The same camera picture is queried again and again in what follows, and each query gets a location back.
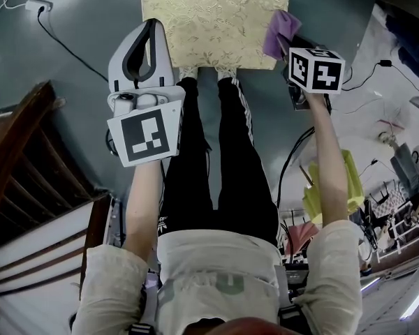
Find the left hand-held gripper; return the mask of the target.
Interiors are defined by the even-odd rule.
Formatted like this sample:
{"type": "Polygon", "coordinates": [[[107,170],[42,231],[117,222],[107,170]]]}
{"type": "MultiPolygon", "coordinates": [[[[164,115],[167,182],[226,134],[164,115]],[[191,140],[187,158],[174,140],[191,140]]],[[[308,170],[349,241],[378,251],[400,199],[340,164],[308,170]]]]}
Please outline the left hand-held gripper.
{"type": "Polygon", "coordinates": [[[122,165],[178,155],[185,90],[175,85],[159,20],[146,20],[121,42],[110,59],[108,85],[118,91],[108,96],[113,118],[107,123],[122,165]]]}

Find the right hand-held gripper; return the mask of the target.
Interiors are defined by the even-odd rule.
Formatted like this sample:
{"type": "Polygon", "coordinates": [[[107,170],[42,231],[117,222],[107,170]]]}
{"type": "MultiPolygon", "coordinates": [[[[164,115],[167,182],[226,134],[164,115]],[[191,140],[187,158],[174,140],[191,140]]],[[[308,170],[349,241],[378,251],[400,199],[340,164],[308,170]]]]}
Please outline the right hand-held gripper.
{"type": "Polygon", "coordinates": [[[278,35],[277,41],[286,62],[283,77],[295,110],[310,108],[306,93],[326,98],[341,93],[345,60],[338,53],[299,36],[289,40],[278,35]]]}

